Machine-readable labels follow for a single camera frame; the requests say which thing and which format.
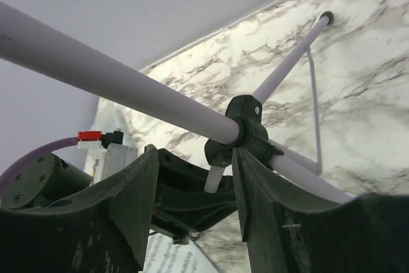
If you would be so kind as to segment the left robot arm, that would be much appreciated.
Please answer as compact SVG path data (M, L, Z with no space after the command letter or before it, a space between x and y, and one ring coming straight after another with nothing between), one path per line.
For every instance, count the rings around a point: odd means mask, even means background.
M47 207L111 176L136 160L137 148L112 144L95 161L95 176L50 153L32 161L18 172L1 196L1 207L22 210ZM158 186L151 228L183 244L196 239L236 211L232 176L223 176L217 191L205 192L207 170L168 150L158 151Z

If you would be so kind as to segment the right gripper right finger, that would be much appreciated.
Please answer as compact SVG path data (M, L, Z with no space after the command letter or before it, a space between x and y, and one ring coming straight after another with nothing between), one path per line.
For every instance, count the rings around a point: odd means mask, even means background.
M253 272L407 272L408 197L315 196L233 152L242 239Z

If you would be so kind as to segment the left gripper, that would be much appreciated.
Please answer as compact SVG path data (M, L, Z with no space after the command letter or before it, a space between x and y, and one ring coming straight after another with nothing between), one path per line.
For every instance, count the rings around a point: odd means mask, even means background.
M236 212L232 176L223 176L215 193L205 192L208 171L165 148L158 150L158 180L151 229L183 243Z

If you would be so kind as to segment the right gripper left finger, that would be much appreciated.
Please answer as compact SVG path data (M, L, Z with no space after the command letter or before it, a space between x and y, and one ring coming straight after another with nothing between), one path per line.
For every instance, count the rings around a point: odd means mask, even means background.
M158 178L158 150L47 207L1 207L2 272L140 272Z

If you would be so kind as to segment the lilac music stand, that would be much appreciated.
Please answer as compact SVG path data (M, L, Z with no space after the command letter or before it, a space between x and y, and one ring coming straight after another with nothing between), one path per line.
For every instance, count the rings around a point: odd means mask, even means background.
M264 104L278 85L331 23L329 14L284 58L256 89L253 97ZM104 97L221 144L239 138L236 121L168 88L123 63L1 2L1 59ZM304 190L335 203L352 198L307 170L305 159L291 155L272 158L269 166Z

